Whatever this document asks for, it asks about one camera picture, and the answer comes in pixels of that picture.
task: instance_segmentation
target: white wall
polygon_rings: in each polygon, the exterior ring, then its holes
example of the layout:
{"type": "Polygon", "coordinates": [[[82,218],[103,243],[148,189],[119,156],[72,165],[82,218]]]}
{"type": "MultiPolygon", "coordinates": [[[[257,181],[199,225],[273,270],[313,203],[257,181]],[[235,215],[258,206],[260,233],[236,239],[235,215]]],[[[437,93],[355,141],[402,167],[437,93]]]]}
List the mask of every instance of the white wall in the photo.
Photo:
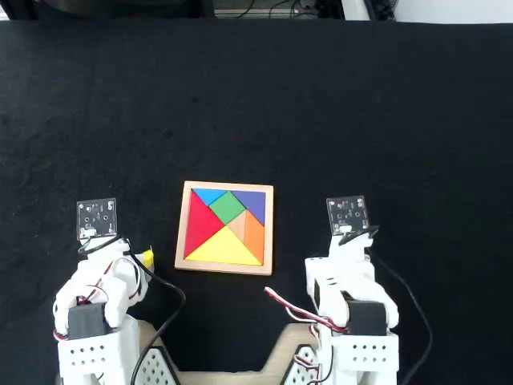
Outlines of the white wall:
{"type": "Polygon", "coordinates": [[[398,0],[399,22],[513,22],[513,0],[398,0]]]}

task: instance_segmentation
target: purple triangle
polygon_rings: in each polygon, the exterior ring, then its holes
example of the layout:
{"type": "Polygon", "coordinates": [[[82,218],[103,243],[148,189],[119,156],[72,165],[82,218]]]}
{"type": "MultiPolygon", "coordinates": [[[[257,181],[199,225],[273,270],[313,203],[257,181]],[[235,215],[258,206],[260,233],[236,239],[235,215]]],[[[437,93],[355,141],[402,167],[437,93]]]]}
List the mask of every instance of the purple triangle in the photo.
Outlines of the purple triangle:
{"type": "Polygon", "coordinates": [[[232,193],[262,225],[265,225],[265,192],[232,191],[232,193]]]}

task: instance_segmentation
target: tangram puzzle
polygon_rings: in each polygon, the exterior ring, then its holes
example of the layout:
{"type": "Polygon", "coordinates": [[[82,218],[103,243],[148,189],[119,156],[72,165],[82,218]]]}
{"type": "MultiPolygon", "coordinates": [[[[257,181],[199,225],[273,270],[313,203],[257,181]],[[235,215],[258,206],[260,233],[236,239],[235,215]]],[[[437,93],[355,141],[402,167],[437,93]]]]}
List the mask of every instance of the tangram puzzle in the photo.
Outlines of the tangram puzzle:
{"type": "Polygon", "coordinates": [[[273,187],[186,181],[175,267],[270,275],[273,187]]]}

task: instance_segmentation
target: red triangle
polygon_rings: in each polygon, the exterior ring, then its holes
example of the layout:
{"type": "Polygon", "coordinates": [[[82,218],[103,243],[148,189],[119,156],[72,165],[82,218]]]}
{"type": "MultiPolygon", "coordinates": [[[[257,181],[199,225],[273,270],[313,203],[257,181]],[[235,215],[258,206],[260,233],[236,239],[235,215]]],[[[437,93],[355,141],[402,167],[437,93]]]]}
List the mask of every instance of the red triangle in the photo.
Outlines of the red triangle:
{"type": "Polygon", "coordinates": [[[184,258],[223,227],[221,219],[191,190],[184,258]]]}

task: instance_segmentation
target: black cloth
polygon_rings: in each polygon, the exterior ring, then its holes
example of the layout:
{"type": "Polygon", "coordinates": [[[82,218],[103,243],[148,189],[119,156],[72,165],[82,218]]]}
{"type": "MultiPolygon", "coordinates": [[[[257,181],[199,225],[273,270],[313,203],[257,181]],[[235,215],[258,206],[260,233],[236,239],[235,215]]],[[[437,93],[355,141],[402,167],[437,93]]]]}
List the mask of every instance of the black cloth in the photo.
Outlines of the black cloth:
{"type": "MultiPolygon", "coordinates": [[[[118,198],[119,228],[188,296],[164,336],[182,370],[259,370],[312,309],[325,198],[365,194],[374,251],[418,295],[434,349],[415,384],[509,383],[513,26],[330,21],[0,24],[2,383],[50,383],[51,304],[75,271],[75,202],[118,198]],[[273,184],[271,277],[175,271],[184,180],[273,184]]],[[[397,302],[402,373],[426,333],[397,302]]],[[[176,306],[151,284],[131,313],[176,306]]]]}

